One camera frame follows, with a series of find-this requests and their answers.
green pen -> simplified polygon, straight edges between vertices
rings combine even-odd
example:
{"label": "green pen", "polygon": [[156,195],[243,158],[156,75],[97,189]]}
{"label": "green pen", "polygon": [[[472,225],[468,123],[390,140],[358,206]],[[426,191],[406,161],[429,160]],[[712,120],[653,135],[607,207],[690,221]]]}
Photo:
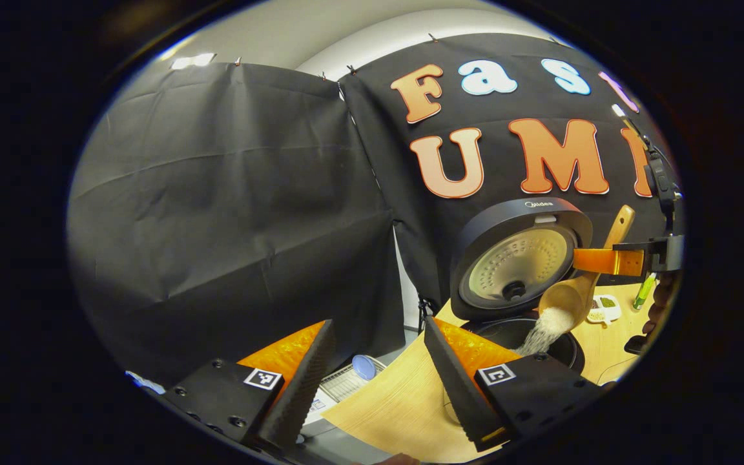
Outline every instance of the green pen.
{"label": "green pen", "polygon": [[650,273],[645,282],[641,283],[639,293],[635,296],[635,300],[633,301],[634,309],[641,309],[641,306],[644,304],[645,300],[647,300],[647,294],[650,292],[650,288],[653,287],[654,280],[656,280],[656,273]]}

open lid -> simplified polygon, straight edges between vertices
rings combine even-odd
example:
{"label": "open lid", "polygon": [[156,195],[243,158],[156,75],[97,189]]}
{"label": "open lid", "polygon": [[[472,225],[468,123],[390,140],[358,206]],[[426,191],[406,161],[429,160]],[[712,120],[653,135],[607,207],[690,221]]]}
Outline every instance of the open lid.
{"label": "open lid", "polygon": [[552,284],[573,274],[573,249],[587,247],[593,224],[561,198],[520,198],[472,218],[455,242],[452,312],[496,320],[534,308]]}

orange letter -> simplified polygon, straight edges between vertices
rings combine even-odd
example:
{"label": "orange letter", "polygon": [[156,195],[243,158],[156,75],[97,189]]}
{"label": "orange letter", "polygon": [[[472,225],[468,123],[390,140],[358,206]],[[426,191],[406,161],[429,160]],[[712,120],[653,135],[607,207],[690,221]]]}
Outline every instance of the orange letter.
{"label": "orange letter", "polygon": [[650,193],[650,187],[647,186],[647,177],[645,176],[645,165],[647,165],[647,157],[645,156],[645,148],[639,141],[639,136],[635,132],[625,127],[622,130],[622,137],[628,141],[631,147],[631,153],[633,154],[633,165],[635,167],[635,183],[633,183],[633,191],[637,195],[642,197],[653,197]]}
{"label": "orange letter", "polygon": [[430,102],[426,95],[440,97],[440,85],[437,80],[427,76],[441,76],[444,71],[436,65],[426,65],[419,70],[412,71],[404,77],[392,82],[389,88],[401,92],[401,98],[407,104],[407,123],[417,123],[440,112],[440,103]]}
{"label": "orange letter", "polygon": [[464,159],[464,177],[461,180],[451,181],[444,174],[444,167],[438,152],[442,140],[438,136],[417,139],[409,144],[409,147],[418,156],[421,176],[426,188],[432,194],[444,198],[469,197],[478,192],[484,183],[484,167],[481,165],[481,153],[478,151],[481,130],[476,127],[466,127],[453,130],[449,136],[449,140],[458,144],[461,158]]}
{"label": "orange letter", "polygon": [[567,191],[573,180],[573,171],[579,168],[575,188],[582,194],[607,194],[610,185],[602,172],[599,148],[596,147],[596,126],[590,121],[571,119],[567,121],[564,145],[555,136],[532,118],[517,119],[509,129],[519,135],[524,149],[526,179],[522,191],[528,194],[545,194],[553,183],[544,176],[544,167],[550,169],[559,189]]}

screw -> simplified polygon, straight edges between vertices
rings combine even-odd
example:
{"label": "screw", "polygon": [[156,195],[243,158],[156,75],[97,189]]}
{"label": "screw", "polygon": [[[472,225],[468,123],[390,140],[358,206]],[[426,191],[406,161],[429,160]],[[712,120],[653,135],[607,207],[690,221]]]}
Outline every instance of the screw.
{"label": "screw", "polygon": [[236,426],[237,428],[242,428],[246,425],[245,420],[238,416],[230,416],[228,417],[228,422],[233,424],[233,426]]}

wooden handle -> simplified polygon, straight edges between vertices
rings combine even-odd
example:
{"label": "wooden handle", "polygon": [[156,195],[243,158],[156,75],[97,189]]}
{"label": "wooden handle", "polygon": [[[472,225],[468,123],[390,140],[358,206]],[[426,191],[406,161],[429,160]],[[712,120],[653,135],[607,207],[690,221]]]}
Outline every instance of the wooden handle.
{"label": "wooden handle", "polygon": [[616,220],[614,220],[614,224],[611,226],[610,232],[608,232],[608,239],[604,241],[602,248],[609,249],[614,244],[624,241],[626,236],[628,236],[628,231],[633,224],[633,217],[635,215],[636,212],[632,208],[623,205],[618,215],[616,215]]}
{"label": "wooden handle", "polygon": [[[610,227],[610,232],[608,232],[607,240],[604,241],[603,248],[609,249],[613,247],[614,244],[618,244],[625,240],[625,236],[628,236],[628,231],[633,224],[633,217],[635,215],[636,212],[634,212],[632,208],[627,205],[622,206],[622,209],[620,209],[619,213],[616,215],[614,224]],[[593,293],[594,289],[596,289],[596,282],[599,280],[599,276],[599,273],[588,272],[575,278],[575,287],[577,289],[581,288],[581,294],[584,297],[584,307],[582,308],[581,315],[576,316],[575,325],[573,325],[574,327],[584,321],[584,319],[587,318],[587,314],[590,312],[590,304],[593,301]]]}

